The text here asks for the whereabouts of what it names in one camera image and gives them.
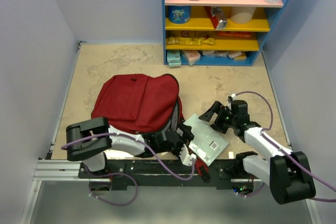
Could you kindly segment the silver grey laptop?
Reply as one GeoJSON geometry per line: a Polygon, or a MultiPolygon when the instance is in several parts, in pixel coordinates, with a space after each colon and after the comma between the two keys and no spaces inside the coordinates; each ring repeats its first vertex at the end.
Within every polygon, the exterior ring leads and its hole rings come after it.
{"type": "Polygon", "coordinates": [[[229,142],[200,120],[197,114],[192,114],[184,124],[192,127],[191,132],[194,135],[194,139],[189,143],[189,149],[209,167],[229,142]]]}

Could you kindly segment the red student backpack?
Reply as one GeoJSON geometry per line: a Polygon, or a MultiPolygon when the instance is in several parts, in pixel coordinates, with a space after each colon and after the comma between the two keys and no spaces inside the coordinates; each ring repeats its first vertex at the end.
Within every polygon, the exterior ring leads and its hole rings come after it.
{"type": "Polygon", "coordinates": [[[184,124],[180,86],[171,74],[119,74],[105,82],[91,118],[131,134],[156,132],[169,123],[184,124]]]}

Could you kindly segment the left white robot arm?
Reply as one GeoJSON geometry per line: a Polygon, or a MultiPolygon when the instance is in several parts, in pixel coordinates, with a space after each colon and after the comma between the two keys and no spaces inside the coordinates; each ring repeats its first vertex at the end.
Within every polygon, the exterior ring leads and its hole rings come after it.
{"type": "Polygon", "coordinates": [[[97,178],[108,174],[107,150],[156,159],[158,153],[170,152],[184,166],[192,167],[196,163],[196,155],[188,150],[189,143],[194,139],[191,129],[181,123],[169,123],[156,132],[131,134],[108,125],[107,118],[100,117],[68,126],[67,143],[61,149],[67,152],[68,161],[81,161],[97,178]]]}

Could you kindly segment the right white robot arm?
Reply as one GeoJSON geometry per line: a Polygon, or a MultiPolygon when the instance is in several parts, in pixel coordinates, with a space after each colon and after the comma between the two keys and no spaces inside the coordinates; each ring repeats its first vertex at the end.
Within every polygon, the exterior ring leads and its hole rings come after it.
{"type": "Polygon", "coordinates": [[[257,122],[250,120],[246,101],[235,100],[230,106],[216,101],[199,119],[209,122],[213,115],[217,117],[212,129],[221,133],[232,129],[238,138],[255,149],[237,154],[227,173],[239,178],[250,174],[259,178],[269,186],[274,200],[280,205],[316,195],[313,178],[308,175],[307,156],[278,144],[257,122]]]}

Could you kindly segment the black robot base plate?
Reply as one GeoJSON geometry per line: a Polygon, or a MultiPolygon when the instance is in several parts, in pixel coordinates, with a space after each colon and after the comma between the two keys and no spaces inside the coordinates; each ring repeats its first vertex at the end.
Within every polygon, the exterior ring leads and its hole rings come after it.
{"type": "Polygon", "coordinates": [[[236,193],[247,194],[257,189],[260,180],[254,175],[234,171],[234,159],[218,159],[210,166],[201,161],[196,162],[194,176],[185,182],[167,172],[157,160],[150,159],[110,159],[107,168],[90,175],[80,165],[78,176],[81,179],[98,179],[109,173],[119,173],[102,177],[112,190],[125,190],[134,183],[126,175],[130,175],[138,186],[158,187],[215,187],[218,190],[232,189],[236,193]]]}

